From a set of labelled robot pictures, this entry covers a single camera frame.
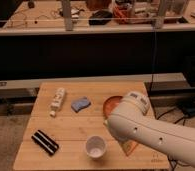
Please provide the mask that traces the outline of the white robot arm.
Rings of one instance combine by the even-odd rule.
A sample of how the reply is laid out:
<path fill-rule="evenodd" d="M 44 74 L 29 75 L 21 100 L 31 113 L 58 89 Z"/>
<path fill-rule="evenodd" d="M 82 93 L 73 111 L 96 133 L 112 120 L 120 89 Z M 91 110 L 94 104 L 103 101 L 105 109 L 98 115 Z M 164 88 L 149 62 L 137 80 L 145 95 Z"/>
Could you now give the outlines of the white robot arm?
<path fill-rule="evenodd" d="M 195 128 L 146 116 L 149 98 L 127 93 L 107 118 L 110 134 L 119 142 L 134 140 L 195 167 Z"/>

